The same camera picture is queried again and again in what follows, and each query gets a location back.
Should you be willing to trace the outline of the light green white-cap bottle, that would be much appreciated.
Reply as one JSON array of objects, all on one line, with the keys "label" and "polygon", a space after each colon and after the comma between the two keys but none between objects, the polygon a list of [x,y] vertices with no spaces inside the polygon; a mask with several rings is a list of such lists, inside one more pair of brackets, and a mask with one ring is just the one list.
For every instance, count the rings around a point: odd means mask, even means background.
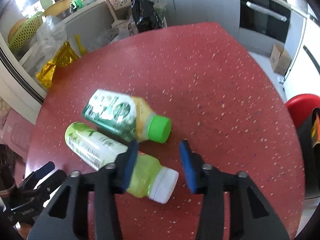
[{"label": "light green white-cap bottle", "polygon": [[[84,123],[74,122],[65,131],[67,146],[94,170],[113,163],[128,147],[90,128]],[[162,166],[153,156],[138,152],[127,192],[137,198],[165,204],[177,184],[179,173]]]}]

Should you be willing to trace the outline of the green label juice bottle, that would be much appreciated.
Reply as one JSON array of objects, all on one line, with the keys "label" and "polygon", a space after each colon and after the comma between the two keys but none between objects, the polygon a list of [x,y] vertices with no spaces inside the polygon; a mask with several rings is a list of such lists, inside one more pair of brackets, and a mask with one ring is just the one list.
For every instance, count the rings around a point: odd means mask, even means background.
[{"label": "green label juice bottle", "polygon": [[143,98],[103,89],[91,96],[82,116],[127,142],[136,139],[163,144],[172,127],[171,119],[158,115]]}]

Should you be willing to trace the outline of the red stool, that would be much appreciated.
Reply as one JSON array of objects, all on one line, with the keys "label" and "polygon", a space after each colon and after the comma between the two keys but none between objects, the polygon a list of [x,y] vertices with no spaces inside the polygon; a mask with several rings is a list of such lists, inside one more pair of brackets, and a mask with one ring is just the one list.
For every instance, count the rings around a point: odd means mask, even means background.
[{"label": "red stool", "polygon": [[319,108],[320,97],[314,94],[300,94],[285,102],[295,128],[298,128],[311,114],[314,108]]}]

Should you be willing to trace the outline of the white refrigerator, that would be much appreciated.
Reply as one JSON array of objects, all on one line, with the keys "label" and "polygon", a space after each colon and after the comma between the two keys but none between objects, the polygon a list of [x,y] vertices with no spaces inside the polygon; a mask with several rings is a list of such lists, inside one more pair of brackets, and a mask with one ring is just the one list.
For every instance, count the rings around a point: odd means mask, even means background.
[{"label": "white refrigerator", "polygon": [[319,25],[308,19],[302,44],[284,81],[287,100],[300,94],[319,96]]}]

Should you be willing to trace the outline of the gold foil bag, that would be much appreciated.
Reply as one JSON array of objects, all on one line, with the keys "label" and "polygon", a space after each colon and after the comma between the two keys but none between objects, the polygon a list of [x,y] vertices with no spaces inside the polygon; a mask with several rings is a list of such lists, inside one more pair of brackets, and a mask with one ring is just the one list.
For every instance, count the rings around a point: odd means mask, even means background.
[{"label": "gold foil bag", "polygon": [[63,42],[50,38],[40,43],[42,59],[40,59],[40,70],[36,72],[35,79],[43,89],[49,90],[51,88],[53,76],[58,68],[65,68],[83,56],[81,53],[76,52],[74,44],[85,55],[87,54],[87,51],[81,44],[80,36],[76,35],[74,38],[75,41],[67,39]]}]

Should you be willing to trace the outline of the cardboard box on floor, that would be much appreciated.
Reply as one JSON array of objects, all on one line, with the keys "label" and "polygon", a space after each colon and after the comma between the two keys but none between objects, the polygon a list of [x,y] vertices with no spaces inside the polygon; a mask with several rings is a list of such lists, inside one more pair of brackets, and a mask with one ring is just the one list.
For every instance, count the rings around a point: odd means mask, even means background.
[{"label": "cardboard box on floor", "polygon": [[290,63],[291,57],[286,49],[280,44],[274,44],[270,56],[272,70],[281,76],[285,76]]}]

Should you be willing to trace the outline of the green mesh basket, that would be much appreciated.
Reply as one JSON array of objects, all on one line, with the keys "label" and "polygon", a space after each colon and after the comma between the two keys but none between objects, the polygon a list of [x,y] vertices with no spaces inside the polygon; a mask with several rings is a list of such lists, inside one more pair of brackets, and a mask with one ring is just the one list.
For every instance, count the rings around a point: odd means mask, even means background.
[{"label": "green mesh basket", "polygon": [[9,42],[9,49],[12,52],[20,51],[20,49],[36,34],[36,31],[43,24],[42,15],[42,12],[37,12],[19,27]]}]

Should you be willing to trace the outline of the clear plastic bag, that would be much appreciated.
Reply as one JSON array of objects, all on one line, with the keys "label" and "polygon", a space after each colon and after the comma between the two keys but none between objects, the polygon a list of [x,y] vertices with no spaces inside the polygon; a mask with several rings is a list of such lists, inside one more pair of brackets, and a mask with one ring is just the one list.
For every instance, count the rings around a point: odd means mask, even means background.
[{"label": "clear plastic bag", "polygon": [[45,22],[37,29],[31,40],[30,48],[26,53],[27,59],[22,63],[22,67],[30,76],[35,76],[66,41],[65,23],[56,16],[46,17]]}]

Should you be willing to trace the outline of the black built-in oven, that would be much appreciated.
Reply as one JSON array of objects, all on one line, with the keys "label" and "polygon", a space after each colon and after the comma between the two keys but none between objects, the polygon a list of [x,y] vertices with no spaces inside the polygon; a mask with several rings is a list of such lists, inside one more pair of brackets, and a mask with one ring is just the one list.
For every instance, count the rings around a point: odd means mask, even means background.
[{"label": "black built-in oven", "polygon": [[272,0],[240,0],[240,27],[285,42],[291,10]]}]

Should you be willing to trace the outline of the black plastic bag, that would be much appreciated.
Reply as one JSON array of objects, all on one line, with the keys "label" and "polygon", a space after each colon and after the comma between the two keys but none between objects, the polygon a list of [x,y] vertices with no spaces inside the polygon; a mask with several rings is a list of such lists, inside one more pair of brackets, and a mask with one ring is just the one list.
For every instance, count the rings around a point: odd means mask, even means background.
[{"label": "black plastic bag", "polygon": [[153,5],[149,0],[131,0],[132,17],[139,33],[163,28]]}]

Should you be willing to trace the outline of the beige plastic basket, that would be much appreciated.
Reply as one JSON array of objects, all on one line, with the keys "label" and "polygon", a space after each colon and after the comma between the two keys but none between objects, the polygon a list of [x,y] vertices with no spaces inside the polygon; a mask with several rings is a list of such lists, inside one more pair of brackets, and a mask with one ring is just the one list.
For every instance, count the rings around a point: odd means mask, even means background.
[{"label": "beige plastic basket", "polygon": [[115,21],[127,19],[131,12],[131,0],[104,0]]}]

